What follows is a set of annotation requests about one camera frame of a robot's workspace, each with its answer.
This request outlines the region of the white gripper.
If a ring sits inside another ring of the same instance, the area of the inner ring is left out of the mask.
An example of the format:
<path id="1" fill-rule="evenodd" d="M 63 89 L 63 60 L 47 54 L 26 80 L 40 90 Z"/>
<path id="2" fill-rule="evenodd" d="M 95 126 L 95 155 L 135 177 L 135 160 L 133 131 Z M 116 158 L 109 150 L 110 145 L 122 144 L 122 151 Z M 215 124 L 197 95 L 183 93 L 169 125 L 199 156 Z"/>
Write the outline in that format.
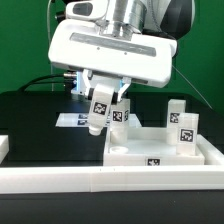
<path id="1" fill-rule="evenodd" d="M 170 80 L 176 51 L 176 40 L 142 34 L 133 34 L 131 40 L 115 39 L 100 35 L 92 22 L 66 19 L 55 30 L 48 57 L 55 67 L 84 69 L 84 95 L 88 100 L 94 92 L 90 83 L 92 71 L 96 75 L 122 78 L 122 85 L 112 98 L 113 102 L 120 102 L 131 81 L 164 87 Z"/>

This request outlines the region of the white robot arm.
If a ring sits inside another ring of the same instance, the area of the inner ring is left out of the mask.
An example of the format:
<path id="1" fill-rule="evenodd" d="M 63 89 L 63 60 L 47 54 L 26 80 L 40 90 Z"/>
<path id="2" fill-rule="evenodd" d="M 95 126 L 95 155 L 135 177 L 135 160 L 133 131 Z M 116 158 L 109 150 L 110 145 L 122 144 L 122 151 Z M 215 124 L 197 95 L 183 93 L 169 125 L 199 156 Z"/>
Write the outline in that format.
<path id="1" fill-rule="evenodd" d="M 50 43 L 51 63 L 83 78 L 101 75 L 162 88 L 177 40 L 194 21 L 194 0 L 79 0 L 66 5 Z"/>

